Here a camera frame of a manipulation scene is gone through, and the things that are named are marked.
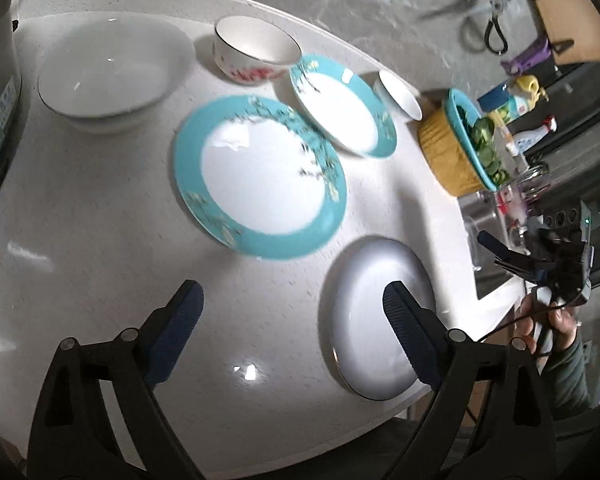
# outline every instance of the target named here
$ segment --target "screw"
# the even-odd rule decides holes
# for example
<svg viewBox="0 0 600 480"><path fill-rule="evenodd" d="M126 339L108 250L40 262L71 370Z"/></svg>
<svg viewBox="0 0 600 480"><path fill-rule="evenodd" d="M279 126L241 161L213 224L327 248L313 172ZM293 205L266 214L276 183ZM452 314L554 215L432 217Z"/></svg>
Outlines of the screw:
<svg viewBox="0 0 600 480"><path fill-rule="evenodd" d="M516 350L526 350L526 343L519 337L515 337L511 340L511 346Z"/></svg>
<svg viewBox="0 0 600 480"><path fill-rule="evenodd" d="M466 339L466 334L459 328L452 328L449 330L448 334L451 341L455 341L456 343L461 343Z"/></svg>
<svg viewBox="0 0 600 480"><path fill-rule="evenodd" d="M120 334L122 341L133 341L138 337L138 330L135 328L125 328Z"/></svg>
<svg viewBox="0 0 600 480"><path fill-rule="evenodd" d="M73 337L68 337L66 339L62 339L60 342L61 350L71 350L75 346L75 339Z"/></svg>

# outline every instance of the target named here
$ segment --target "stainless steel sink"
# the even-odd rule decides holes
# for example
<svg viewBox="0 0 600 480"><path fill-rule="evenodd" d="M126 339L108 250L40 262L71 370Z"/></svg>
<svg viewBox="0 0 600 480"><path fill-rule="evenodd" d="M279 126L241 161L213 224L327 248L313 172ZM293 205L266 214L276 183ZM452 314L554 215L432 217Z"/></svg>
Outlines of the stainless steel sink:
<svg viewBox="0 0 600 480"><path fill-rule="evenodd" d="M509 247L507 231L492 193L479 191L461 196L458 203L474 264L475 288L480 299L509 281L512 275L493 263L495 256L482 247L476 241L476 237L478 232L488 231Z"/></svg>

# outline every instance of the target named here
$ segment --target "dish soap bottle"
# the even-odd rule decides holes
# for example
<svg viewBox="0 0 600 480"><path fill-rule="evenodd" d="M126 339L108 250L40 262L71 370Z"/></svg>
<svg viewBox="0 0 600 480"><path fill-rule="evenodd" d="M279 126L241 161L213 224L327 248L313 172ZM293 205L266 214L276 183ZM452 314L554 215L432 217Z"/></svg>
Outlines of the dish soap bottle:
<svg viewBox="0 0 600 480"><path fill-rule="evenodd" d="M547 117L542 121L542 125L535 130L520 132L513 136L513 140L520 152L526 152L532 146L535 146L549 132L554 132L558 129L558 123L554 116Z"/></svg>
<svg viewBox="0 0 600 480"><path fill-rule="evenodd" d="M509 92L507 101L487 113L497 128L533 110L541 97L548 100L544 88L541 88L538 78L533 75L521 75L516 78L512 83L507 84L507 91Z"/></svg>

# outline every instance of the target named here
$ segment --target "large turquoise-rimmed plate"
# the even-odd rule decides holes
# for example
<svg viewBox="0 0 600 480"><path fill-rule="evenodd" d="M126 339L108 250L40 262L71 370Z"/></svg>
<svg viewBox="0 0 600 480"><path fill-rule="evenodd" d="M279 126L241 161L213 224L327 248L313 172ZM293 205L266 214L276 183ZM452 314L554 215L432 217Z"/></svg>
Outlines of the large turquoise-rimmed plate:
<svg viewBox="0 0 600 480"><path fill-rule="evenodd" d="M245 254L310 254L337 231L347 203L333 146L293 108L232 96L194 111L174 145L176 184L203 228Z"/></svg>
<svg viewBox="0 0 600 480"><path fill-rule="evenodd" d="M302 56L289 71L304 111L343 148L385 158L397 146L394 122L374 91L349 68L324 56Z"/></svg>

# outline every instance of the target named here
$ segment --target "white countertop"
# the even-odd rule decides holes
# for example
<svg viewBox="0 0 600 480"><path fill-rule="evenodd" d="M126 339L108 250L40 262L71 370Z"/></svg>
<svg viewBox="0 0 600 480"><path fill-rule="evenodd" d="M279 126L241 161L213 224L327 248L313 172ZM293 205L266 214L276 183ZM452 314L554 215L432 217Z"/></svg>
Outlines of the white countertop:
<svg viewBox="0 0 600 480"><path fill-rule="evenodd" d="M180 122L222 94L257 94L295 106L288 80L245 89L218 77L211 23L265 18L305 52L357 73L380 64L301 20L248 0L19 0L22 141L0 191L0 434L26 452L40 386L60 340L109 340L164 306L184 279L202 284L205 309L171 379L156 397L209 478L289 465L343 444L421 396L416 382L387 402L342 386L328 341L328 291L341 252L367 235L411 246L434 284L448 327L477 338L522 288L511 281L477 301L457 201L429 171L413 123L396 121L388 160L340 152L347 211L331 241L287 262L243 256L212 240L174 190L171 149ZM99 12L148 12L184 30L198 62L147 124L129 134L71 129L40 101L36 77L56 38ZM254 381L234 367L253 364ZM113 417L114 428L120 416ZM121 446L130 452L128 436Z"/></svg>

